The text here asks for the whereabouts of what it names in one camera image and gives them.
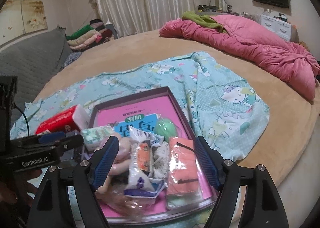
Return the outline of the person's left hand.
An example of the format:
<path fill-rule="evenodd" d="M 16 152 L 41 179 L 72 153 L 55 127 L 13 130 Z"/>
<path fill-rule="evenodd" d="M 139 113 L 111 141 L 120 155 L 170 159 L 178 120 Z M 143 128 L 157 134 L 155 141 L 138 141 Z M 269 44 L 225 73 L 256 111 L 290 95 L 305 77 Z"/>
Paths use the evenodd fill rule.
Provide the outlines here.
<path fill-rule="evenodd" d="M 31 206 L 33 198 L 29 194 L 35 195 L 37 187 L 29 182 L 38 178 L 42 174 L 42 169 L 18 173 L 12 182 L 1 181 L 1 203 L 16 204 L 18 199 L 22 199 Z"/>

